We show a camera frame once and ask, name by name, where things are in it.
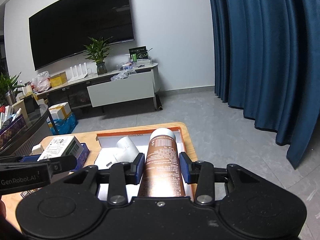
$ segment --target yellow cardboard box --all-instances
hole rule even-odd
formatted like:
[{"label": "yellow cardboard box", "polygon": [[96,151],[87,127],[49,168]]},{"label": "yellow cardboard box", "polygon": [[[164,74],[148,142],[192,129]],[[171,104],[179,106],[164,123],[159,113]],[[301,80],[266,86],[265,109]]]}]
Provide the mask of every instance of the yellow cardboard box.
[{"label": "yellow cardboard box", "polygon": [[67,81],[68,81],[68,79],[67,79],[66,72],[61,72],[57,75],[50,77],[50,83],[51,83],[52,87],[62,85]]}]

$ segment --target screw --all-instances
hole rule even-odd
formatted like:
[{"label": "screw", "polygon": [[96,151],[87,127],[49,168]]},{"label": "screw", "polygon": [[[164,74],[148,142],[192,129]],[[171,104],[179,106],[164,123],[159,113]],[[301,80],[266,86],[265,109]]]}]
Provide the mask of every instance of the screw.
[{"label": "screw", "polygon": [[163,202],[163,201],[157,202],[158,207],[163,207],[164,205],[165,205],[165,202]]},{"label": "screw", "polygon": [[201,204],[208,204],[212,201],[212,197],[209,195],[200,195],[197,197],[197,201]]},{"label": "screw", "polygon": [[125,201],[125,197],[121,195],[115,195],[110,198],[111,203],[120,204]]}]

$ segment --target green plant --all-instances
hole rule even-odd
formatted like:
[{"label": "green plant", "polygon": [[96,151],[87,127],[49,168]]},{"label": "green plant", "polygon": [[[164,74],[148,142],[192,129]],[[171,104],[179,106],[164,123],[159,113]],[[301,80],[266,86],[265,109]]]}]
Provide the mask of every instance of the green plant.
[{"label": "green plant", "polygon": [[90,45],[84,45],[86,50],[86,59],[93,60],[95,63],[102,63],[109,55],[110,46],[108,46],[108,39],[100,38],[98,40],[88,37],[93,41]]},{"label": "green plant", "polygon": [[1,73],[0,75],[0,104],[3,105],[6,103],[5,101],[5,94],[9,90],[12,90],[14,92],[14,95],[17,96],[20,91],[17,90],[17,88],[24,87],[24,85],[18,85],[18,78],[19,75],[15,75],[13,77],[10,77],[9,75],[4,75]]}]

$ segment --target gray tile floor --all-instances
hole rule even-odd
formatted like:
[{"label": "gray tile floor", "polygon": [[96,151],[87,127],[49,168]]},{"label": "gray tile floor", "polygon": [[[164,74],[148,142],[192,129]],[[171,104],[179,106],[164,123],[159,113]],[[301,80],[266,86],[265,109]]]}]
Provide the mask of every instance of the gray tile floor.
[{"label": "gray tile floor", "polygon": [[[78,113],[79,124],[73,132],[184,122],[198,159],[216,167],[237,163],[298,195],[308,209],[300,238],[320,240],[320,122],[306,157],[294,170],[285,157],[289,146],[276,145],[276,133],[255,129],[242,110],[228,107],[213,91],[167,96],[161,102],[162,111],[154,111],[152,99],[144,99],[105,106],[105,114],[101,108]],[[224,195],[223,185],[217,186],[216,198]]]}]

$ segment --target round glass table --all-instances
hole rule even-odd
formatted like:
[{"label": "round glass table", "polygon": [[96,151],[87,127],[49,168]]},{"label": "round glass table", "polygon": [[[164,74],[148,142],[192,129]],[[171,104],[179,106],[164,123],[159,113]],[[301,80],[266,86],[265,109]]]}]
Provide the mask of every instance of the round glass table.
[{"label": "round glass table", "polygon": [[47,105],[40,104],[39,108],[28,114],[26,125],[15,134],[2,148],[0,157],[9,155],[30,155],[32,147],[39,144],[43,138],[52,135],[47,123],[49,117],[52,127],[57,134],[57,128],[52,120]]}]

